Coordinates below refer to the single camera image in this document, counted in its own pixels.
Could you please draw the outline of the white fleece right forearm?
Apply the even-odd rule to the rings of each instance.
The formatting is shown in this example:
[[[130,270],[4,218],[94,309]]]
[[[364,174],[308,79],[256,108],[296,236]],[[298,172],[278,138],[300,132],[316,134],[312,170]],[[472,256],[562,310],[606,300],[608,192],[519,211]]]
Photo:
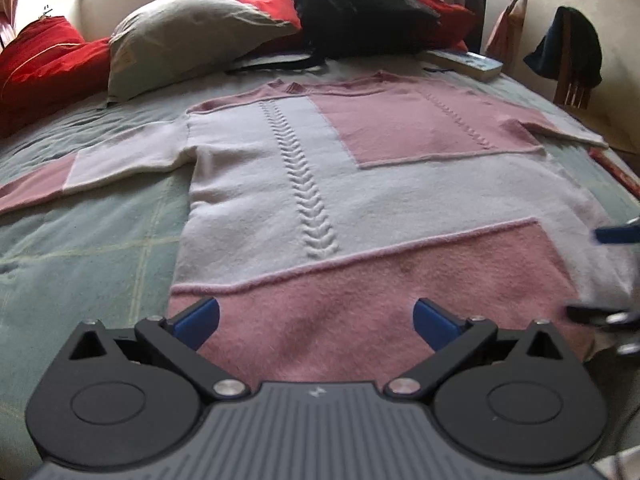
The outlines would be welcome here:
[[[593,467],[608,480],[640,480],[640,446],[602,458]]]

